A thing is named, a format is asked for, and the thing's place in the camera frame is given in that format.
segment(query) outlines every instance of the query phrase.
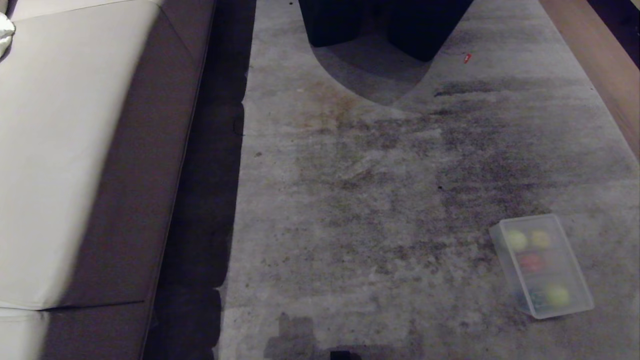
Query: ball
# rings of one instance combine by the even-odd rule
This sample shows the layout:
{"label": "ball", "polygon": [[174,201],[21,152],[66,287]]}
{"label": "ball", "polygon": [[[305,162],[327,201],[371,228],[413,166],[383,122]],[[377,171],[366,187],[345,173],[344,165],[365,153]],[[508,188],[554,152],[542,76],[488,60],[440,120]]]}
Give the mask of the ball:
{"label": "ball", "polygon": [[547,286],[545,291],[547,295],[547,302],[553,307],[564,307],[571,302],[571,295],[569,290],[559,284],[553,284]]}
{"label": "ball", "polygon": [[551,237],[549,237],[549,234],[541,230],[532,231],[531,243],[539,249],[548,249],[551,247]]}
{"label": "ball", "polygon": [[524,272],[534,273],[541,271],[544,267],[544,261],[537,254],[527,254],[518,258],[520,268]]}
{"label": "ball", "polygon": [[527,248],[529,244],[529,240],[525,234],[517,230],[509,230],[507,232],[507,244],[511,248],[511,250],[518,252],[523,251]]}

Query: wooden floor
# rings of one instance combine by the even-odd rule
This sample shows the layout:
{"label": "wooden floor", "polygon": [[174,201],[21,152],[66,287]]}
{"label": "wooden floor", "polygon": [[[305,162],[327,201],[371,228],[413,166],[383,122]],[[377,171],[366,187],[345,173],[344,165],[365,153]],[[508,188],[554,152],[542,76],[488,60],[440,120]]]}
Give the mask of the wooden floor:
{"label": "wooden floor", "polygon": [[640,70],[587,0],[540,0],[640,159]]}

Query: green ball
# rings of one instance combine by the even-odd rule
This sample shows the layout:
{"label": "green ball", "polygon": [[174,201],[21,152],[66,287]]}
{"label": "green ball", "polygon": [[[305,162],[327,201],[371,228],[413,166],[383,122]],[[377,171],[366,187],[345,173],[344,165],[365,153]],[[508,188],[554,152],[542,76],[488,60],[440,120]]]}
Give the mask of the green ball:
{"label": "green ball", "polygon": [[564,307],[571,302],[569,291],[562,285],[547,286],[545,293],[547,294],[547,302],[553,307]]}
{"label": "green ball", "polygon": [[518,252],[527,248],[529,240],[525,234],[517,230],[509,230],[507,232],[507,244],[511,250]]}

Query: white leather cushion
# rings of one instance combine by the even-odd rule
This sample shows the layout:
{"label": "white leather cushion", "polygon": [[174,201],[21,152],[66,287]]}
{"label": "white leather cushion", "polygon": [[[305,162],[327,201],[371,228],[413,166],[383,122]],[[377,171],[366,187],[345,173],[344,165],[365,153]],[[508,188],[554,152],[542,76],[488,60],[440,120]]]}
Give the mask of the white leather cushion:
{"label": "white leather cushion", "polygon": [[11,19],[18,21],[121,1],[130,0],[16,0]]}
{"label": "white leather cushion", "polygon": [[2,360],[138,360],[146,303],[59,311],[0,308]]}
{"label": "white leather cushion", "polygon": [[[130,0],[19,0],[12,20]],[[202,60],[216,0],[147,0],[162,8],[197,64]]]}
{"label": "white leather cushion", "polygon": [[46,312],[0,308],[0,354],[4,360],[40,359],[49,325]]}
{"label": "white leather cushion", "polygon": [[0,307],[145,300],[199,72],[146,0],[16,26],[0,63]]}
{"label": "white leather cushion", "polygon": [[0,58],[4,55],[7,48],[9,48],[9,45],[11,45],[14,33],[15,26],[5,14],[0,12]]}

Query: yellow ball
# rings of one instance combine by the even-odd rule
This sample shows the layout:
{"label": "yellow ball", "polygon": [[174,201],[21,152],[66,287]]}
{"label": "yellow ball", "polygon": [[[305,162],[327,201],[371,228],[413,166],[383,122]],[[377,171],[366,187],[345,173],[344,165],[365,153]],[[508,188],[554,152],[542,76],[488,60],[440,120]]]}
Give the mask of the yellow ball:
{"label": "yellow ball", "polygon": [[509,244],[511,250],[518,252],[523,251],[527,248],[529,240],[527,240],[527,237],[522,232],[517,230],[509,230],[507,232],[507,243]]}
{"label": "yellow ball", "polygon": [[562,285],[547,286],[545,293],[547,294],[547,302],[553,307],[564,307],[571,302],[569,291]]}
{"label": "yellow ball", "polygon": [[551,237],[549,237],[549,234],[545,233],[544,231],[532,231],[531,243],[533,244],[533,246],[539,249],[548,249],[549,247],[551,247]]}

